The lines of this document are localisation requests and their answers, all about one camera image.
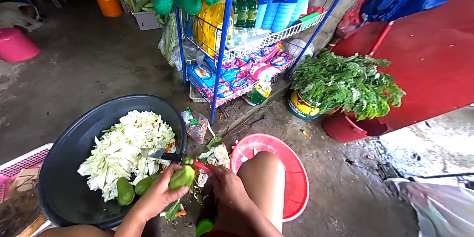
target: chayote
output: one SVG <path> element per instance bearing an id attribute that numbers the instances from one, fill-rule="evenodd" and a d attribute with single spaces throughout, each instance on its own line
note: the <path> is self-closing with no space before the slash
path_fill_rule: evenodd
<path id="1" fill-rule="evenodd" d="M 146 177 L 145 179 L 140 180 L 135 185 L 135 193 L 137 193 L 139 196 L 144 195 L 157 178 L 159 178 L 159 174 L 153 174 L 151 176 Z"/>
<path id="2" fill-rule="evenodd" d="M 117 179 L 117 193 L 118 193 L 118 204 L 126 206 L 132 203 L 135 197 L 135 191 L 133 186 L 128 182 L 125 177 Z"/>
<path id="3" fill-rule="evenodd" d="M 171 176 L 169 189 L 174 190 L 181 186 L 191 187 L 194 179 L 194 169 L 189 165 L 184 165 Z"/>

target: right hand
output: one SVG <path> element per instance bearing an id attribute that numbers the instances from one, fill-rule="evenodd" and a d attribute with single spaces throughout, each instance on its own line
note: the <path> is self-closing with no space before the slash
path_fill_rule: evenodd
<path id="1" fill-rule="evenodd" d="M 208 166 L 213 172 L 214 194 L 221 204 L 230 209 L 245 213 L 252 204 L 240 178 L 224 166 Z"/>

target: red colander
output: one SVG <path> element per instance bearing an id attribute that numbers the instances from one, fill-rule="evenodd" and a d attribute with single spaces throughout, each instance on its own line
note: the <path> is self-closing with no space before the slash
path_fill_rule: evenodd
<path id="1" fill-rule="evenodd" d="M 254 149 L 268 151 L 280 158 L 285 167 L 285 198 L 283 222 L 291 221 L 303 213 L 310 197 L 308 175 L 298 155 L 286 143 L 277 137 L 255 133 L 242 138 L 235 146 L 230 157 L 230 169 L 237 174 L 242 165 L 242 157 L 254 157 Z"/>

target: pink plastic basket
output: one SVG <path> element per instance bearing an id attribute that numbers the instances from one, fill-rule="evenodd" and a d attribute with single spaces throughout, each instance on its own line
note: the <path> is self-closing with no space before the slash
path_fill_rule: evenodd
<path id="1" fill-rule="evenodd" d="M 7 195 L 8 182 L 15 179 L 21 170 L 40 167 L 52 146 L 52 143 L 45 144 L 0 166 L 0 203 Z"/>
<path id="2" fill-rule="evenodd" d="M 298 155 L 286 143 L 277 137 L 255 133 L 242 138 L 232 151 L 230 170 L 237 174 L 242 165 L 242 157 L 254 157 L 258 152 L 268 151 L 281 160 L 285 167 L 285 197 L 283 204 L 283 222 L 291 221 L 303 213 L 310 197 L 308 175 Z"/>

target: pink bucket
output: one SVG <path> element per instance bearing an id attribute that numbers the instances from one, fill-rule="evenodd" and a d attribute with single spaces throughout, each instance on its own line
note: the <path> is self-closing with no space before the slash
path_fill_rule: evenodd
<path id="1" fill-rule="evenodd" d="M 39 47 L 19 29 L 0 29 L 0 58 L 6 62 L 30 59 L 41 52 Z"/>

